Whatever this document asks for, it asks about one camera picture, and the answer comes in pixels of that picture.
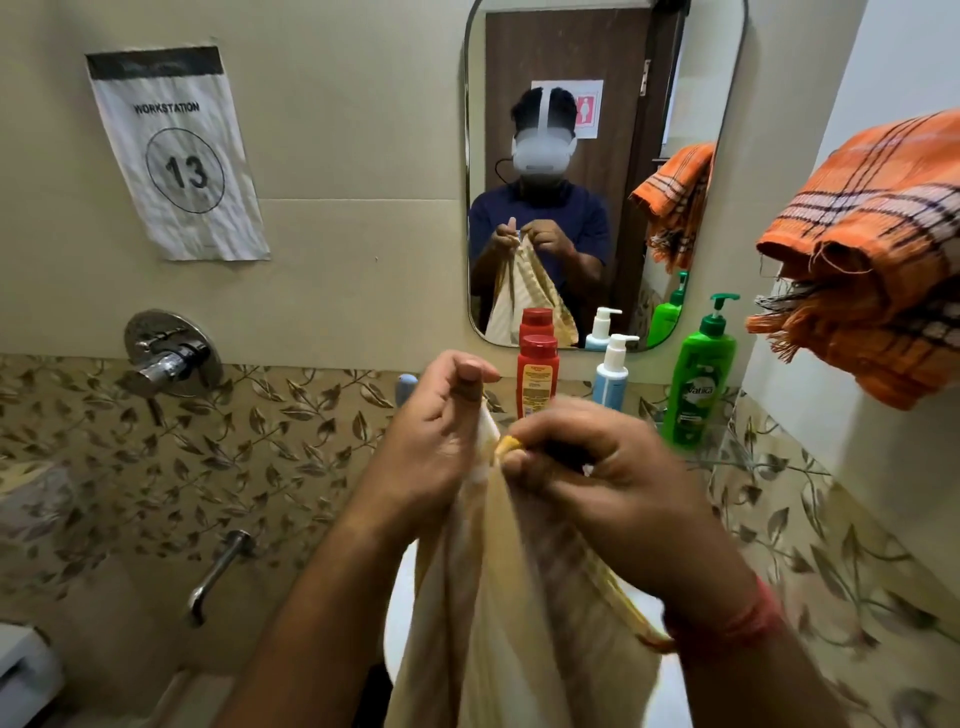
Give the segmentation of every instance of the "toilet sign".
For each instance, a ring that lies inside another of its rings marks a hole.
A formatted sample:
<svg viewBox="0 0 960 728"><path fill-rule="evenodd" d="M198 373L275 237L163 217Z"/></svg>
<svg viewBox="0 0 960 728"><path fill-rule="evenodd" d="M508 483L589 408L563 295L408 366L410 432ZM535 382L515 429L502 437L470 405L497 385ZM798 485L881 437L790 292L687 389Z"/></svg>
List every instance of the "toilet sign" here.
<svg viewBox="0 0 960 728"><path fill-rule="evenodd" d="M595 139L600 131L600 102L603 99L603 79L594 81L533 81L531 88L559 86L569 91L577 102L578 139Z"/></svg>
<svg viewBox="0 0 960 728"><path fill-rule="evenodd" d="M168 260L268 260L220 51L95 53L93 95L133 206Z"/></svg>

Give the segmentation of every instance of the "orange towel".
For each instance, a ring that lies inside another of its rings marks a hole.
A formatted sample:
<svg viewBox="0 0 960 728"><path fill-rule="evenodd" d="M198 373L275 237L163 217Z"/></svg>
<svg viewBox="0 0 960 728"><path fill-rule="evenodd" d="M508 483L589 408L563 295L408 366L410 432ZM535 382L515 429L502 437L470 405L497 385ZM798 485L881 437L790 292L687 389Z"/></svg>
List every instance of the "orange towel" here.
<svg viewBox="0 0 960 728"><path fill-rule="evenodd" d="M657 263L666 262L667 273L690 269L715 147L712 142L683 147L630 195L650 218L647 247Z"/></svg>
<svg viewBox="0 0 960 728"><path fill-rule="evenodd" d="M793 284L758 299L768 313L747 330L911 409L960 371L958 234L960 109L861 132L756 243Z"/></svg>

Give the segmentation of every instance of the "red cap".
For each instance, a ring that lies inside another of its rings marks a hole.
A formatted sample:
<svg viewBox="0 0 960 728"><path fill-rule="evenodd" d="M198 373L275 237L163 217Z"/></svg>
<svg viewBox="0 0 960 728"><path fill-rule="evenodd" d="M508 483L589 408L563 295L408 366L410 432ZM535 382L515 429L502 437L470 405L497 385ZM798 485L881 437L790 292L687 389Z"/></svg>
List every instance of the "red cap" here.
<svg viewBox="0 0 960 728"><path fill-rule="evenodd" d="M531 327L548 327L553 324L552 308L524 308L523 324Z"/></svg>
<svg viewBox="0 0 960 728"><path fill-rule="evenodd" d="M520 339L520 355L533 359L551 359L557 355L557 337L531 333Z"/></svg>

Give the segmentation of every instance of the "red bottle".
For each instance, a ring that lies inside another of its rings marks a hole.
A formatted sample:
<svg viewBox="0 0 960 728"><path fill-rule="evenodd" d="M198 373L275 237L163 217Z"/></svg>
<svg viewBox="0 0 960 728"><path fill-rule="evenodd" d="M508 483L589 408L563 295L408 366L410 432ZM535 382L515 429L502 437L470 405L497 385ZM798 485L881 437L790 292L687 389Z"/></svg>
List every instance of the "red bottle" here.
<svg viewBox="0 0 960 728"><path fill-rule="evenodd" d="M542 410L557 394L559 374L557 339L536 334L522 337L516 358L516 415L526 417Z"/></svg>
<svg viewBox="0 0 960 728"><path fill-rule="evenodd" d="M520 341L524 336L553 336L553 309L524 308L520 319Z"/></svg>

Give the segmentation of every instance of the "brown door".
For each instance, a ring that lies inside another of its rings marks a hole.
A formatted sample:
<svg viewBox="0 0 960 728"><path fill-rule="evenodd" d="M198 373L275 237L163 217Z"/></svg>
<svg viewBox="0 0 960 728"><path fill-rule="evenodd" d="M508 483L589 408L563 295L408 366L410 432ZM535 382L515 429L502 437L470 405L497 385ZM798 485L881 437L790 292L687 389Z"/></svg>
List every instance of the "brown door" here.
<svg viewBox="0 0 960 728"><path fill-rule="evenodd" d="M532 81L603 79L599 134L580 140L567 178L606 200L615 244L649 23L649 10L633 8L487 15L488 189L501 184L493 166L511 155L510 109ZM500 173L516 176L506 162Z"/></svg>

